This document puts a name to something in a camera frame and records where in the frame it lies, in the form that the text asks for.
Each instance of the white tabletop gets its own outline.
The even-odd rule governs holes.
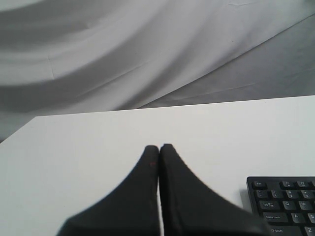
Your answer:
[[[315,96],[36,117],[0,145],[0,235],[55,235],[103,198],[145,145],[172,143],[248,209],[248,176],[314,176]]]

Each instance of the white fabric backdrop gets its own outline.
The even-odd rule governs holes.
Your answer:
[[[313,0],[2,0],[0,139],[34,116],[233,100],[243,91],[213,92],[266,71],[286,83],[292,65],[310,78],[314,13]]]

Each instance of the black keyboard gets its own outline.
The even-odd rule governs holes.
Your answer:
[[[248,177],[247,188],[273,235],[315,236],[315,177]]]

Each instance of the keyboard key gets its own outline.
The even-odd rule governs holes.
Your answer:
[[[303,195],[303,198],[305,198],[305,199],[314,199],[315,198],[313,192],[310,190],[303,190],[302,195]]]
[[[302,236],[298,226],[270,226],[274,236]]]
[[[312,224],[315,224],[315,214],[314,213],[308,213],[307,215],[308,215],[308,217],[310,219],[310,222]]]
[[[268,192],[266,190],[256,190],[259,199],[268,199]]]
[[[275,199],[282,199],[282,198],[284,198],[284,195],[283,195],[282,191],[279,191],[279,190],[271,190],[271,194],[272,194],[272,197],[275,198]]]
[[[299,198],[299,194],[297,191],[287,190],[286,194],[287,194],[287,197],[290,199],[298,199]]]
[[[267,189],[267,185],[264,182],[254,181],[254,189]]]
[[[263,218],[270,223],[288,223],[285,213],[263,212]]]
[[[284,188],[294,188],[294,183],[289,181],[282,181]]]
[[[283,201],[283,206],[286,210],[296,210],[294,202],[291,201]]]
[[[309,187],[309,183],[307,183],[306,181],[297,181],[297,185],[300,188],[308,188]]]
[[[305,218],[301,213],[291,213],[292,220],[295,224],[305,224]]]
[[[280,206],[277,201],[259,201],[259,207],[262,210],[280,210]]]
[[[307,236],[315,236],[315,227],[304,227]]]
[[[299,205],[300,205],[301,210],[308,210],[308,211],[313,210],[310,202],[299,201]]]

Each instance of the black pointed object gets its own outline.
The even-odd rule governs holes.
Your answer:
[[[160,150],[159,190],[165,236],[270,235],[262,219],[202,183],[169,144]]]
[[[158,236],[157,187],[158,148],[147,146],[124,181],[100,202],[69,218],[58,236]]]

